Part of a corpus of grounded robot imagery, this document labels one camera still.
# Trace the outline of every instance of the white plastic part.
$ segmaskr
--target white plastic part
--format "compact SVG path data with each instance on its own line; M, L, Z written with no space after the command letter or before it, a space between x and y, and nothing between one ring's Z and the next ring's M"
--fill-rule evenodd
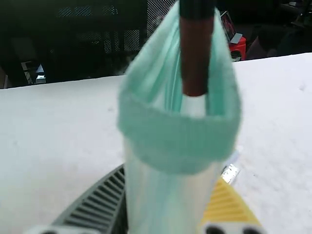
M200 234L267 234L260 226L244 222L208 222Z
M100 234L100 232L90 228L39 225L25 231L23 234Z

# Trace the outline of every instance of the plastic bag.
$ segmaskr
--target plastic bag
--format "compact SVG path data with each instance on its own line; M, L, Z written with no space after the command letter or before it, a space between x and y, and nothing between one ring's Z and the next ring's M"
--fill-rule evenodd
M119 96L131 234L195 233L239 127L240 100L218 11L204 116L181 111L178 8L129 66Z

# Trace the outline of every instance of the black plastic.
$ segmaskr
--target black plastic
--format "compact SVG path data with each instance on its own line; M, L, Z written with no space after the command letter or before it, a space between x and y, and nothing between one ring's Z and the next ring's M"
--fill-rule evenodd
M92 228L102 234L126 234L128 222L123 165L87 190L53 225Z

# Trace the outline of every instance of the hole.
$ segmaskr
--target hole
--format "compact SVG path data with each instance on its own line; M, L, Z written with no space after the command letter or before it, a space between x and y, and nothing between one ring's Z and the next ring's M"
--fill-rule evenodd
M258 232L257 230L253 228L245 228L243 233L244 234L260 234L260 232Z
M44 231L41 234L58 234L58 233L56 231L49 230L49 231Z
M222 231L219 227L209 227L206 229L206 234L224 234L224 231Z

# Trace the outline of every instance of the yellow plastic object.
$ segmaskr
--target yellow plastic object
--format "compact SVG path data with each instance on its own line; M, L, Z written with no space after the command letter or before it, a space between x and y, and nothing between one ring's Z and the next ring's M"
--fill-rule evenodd
M204 212L202 224L207 222L246 222L260 225L237 192L220 178L214 187Z

